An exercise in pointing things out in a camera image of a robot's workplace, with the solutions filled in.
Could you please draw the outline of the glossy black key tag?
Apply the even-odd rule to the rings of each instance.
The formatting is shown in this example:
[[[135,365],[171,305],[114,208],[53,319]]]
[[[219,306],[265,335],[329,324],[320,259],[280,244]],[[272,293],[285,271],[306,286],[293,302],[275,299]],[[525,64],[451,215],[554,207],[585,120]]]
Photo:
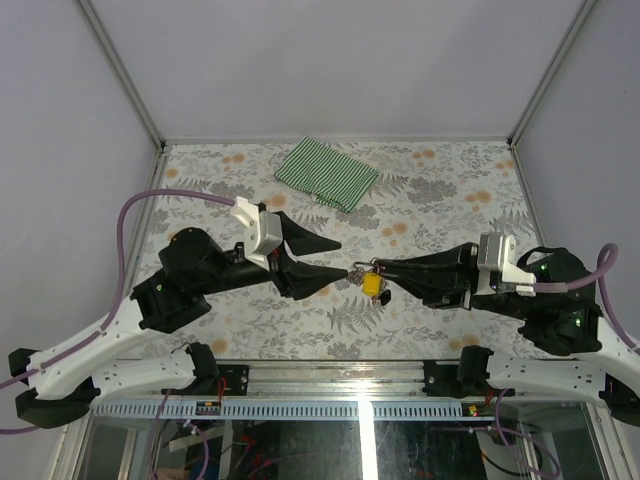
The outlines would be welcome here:
[[[381,306],[386,306],[391,301],[392,295],[389,290],[383,291],[377,298]]]

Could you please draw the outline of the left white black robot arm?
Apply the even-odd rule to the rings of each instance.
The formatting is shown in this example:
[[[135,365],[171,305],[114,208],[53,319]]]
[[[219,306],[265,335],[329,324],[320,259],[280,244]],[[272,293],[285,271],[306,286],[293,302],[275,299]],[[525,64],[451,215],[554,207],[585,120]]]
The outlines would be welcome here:
[[[204,343],[192,342],[155,359],[124,356],[209,313],[210,295],[271,283],[282,297],[302,300],[346,277],[344,269],[301,260],[338,250],[340,242],[255,204],[235,205],[231,214],[244,228],[243,240],[233,249],[223,250],[200,228],[185,228],[160,251],[160,269],[105,319],[47,350],[12,352],[11,375],[27,386],[15,398],[18,418],[53,429],[114,398],[154,391],[221,395],[219,368]]]

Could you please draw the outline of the yellow key tag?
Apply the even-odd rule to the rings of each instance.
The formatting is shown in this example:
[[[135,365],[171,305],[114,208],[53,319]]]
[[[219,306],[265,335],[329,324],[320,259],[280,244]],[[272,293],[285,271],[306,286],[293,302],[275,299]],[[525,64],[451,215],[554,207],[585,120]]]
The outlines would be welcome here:
[[[382,276],[374,272],[365,272],[362,277],[362,292],[370,297],[378,297],[385,290],[385,281]]]

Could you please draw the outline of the large silver keyring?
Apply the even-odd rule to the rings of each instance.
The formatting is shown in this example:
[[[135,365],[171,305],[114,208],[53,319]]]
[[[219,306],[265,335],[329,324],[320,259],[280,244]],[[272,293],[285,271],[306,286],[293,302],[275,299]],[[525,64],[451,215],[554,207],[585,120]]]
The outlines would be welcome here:
[[[373,258],[370,261],[355,261],[351,264],[347,281],[355,286],[361,287],[364,284],[364,277],[367,273],[377,272],[377,259]]]

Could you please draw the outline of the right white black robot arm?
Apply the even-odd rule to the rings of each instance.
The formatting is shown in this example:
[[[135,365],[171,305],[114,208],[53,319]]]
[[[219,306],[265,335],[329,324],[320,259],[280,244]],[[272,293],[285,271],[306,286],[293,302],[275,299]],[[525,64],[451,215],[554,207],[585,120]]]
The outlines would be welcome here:
[[[595,301],[599,271],[565,248],[516,254],[513,237],[476,242],[409,259],[378,259],[373,270],[431,309],[482,310],[520,321],[519,334],[547,353],[536,360],[472,345],[456,364],[424,364],[424,392],[462,399],[536,392],[607,408],[639,423],[639,356]]]

